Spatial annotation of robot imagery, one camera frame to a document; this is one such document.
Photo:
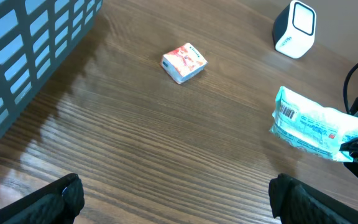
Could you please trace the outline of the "mint toilet wipes pack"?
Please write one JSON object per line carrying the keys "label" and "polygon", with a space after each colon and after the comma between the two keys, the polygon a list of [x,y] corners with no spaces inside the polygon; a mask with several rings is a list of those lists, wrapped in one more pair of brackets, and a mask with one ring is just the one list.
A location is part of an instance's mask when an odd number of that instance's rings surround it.
{"label": "mint toilet wipes pack", "polygon": [[352,162],[341,144],[358,138],[358,118],[281,86],[275,98],[270,132],[291,146],[336,162]]}

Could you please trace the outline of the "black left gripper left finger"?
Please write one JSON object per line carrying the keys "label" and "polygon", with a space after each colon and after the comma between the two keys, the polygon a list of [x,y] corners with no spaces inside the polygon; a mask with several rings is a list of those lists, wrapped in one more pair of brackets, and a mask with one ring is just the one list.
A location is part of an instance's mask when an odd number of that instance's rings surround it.
{"label": "black left gripper left finger", "polygon": [[78,174],[68,174],[0,209],[0,223],[72,224],[85,205]]}

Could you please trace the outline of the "small red tissue pack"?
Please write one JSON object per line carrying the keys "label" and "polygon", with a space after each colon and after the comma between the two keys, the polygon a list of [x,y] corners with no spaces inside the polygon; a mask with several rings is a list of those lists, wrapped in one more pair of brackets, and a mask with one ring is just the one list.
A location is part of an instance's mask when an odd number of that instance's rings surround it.
{"label": "small red tissue pack", "polygon": [[193,45],[186,43],[164,54],[160,64],[176,83],[182,84],[201,72],[208,61]]}

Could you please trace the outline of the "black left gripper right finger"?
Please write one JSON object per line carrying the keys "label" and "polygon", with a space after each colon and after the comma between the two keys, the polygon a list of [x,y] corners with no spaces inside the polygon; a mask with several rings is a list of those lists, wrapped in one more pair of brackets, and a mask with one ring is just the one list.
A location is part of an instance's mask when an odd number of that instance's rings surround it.
{"label": "black left gripper right finger", "polygon": [[358,224],[358,211],[287,174],[269,182],[272,215],[282,223]]}

